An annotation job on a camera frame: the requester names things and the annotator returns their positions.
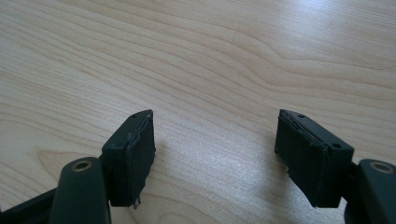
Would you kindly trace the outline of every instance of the wooden table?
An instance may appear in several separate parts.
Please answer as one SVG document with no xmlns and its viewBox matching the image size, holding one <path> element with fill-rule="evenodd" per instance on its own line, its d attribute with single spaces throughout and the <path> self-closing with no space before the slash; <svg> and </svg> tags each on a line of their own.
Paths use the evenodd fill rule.
<svg viewBox="0 0 396 224">
<path fill-rule="evenodd" d="M 113 223 L 343 223 L 288 178 L 278 111 L 395 164 L 395 64 L 394 1 L 1 1 L 2 210 L 153 109 L 143 203 Z"/>
</svg>

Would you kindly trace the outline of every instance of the black plastic part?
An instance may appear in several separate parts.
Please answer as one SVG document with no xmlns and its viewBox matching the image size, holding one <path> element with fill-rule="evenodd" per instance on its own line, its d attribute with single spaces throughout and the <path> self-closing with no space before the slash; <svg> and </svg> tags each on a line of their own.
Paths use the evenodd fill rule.
<svg viewBox="0 0 396 224">
<path fill-rule="evenodd" d="M 102 164 L 98 159 L 82 158 L 62 169 L 49 223 L 111 223 Z"/>
<path fill-rule="evenodd" d="M 275 151 L 312 206 L 338 207 L 353 147 L 309 117 L 280 110 Z"/>
<path fill-rule="evenodd" d="M 55 191 L 47 191 L 1 213 L 0 223 L 48 223 Z"/>
<path fill-rule="evenodd" d="M 359 192 L 372 223 L 396 223 L 396 167 L 362 160 L 357 175 Z"/>
<path fill-rule="evenodd" d="M 102 148 L 108 197 L 112 206 L 136 207 L 154 162 L 152 110 L 133 114 L 117 129 Z"/>
</svg>

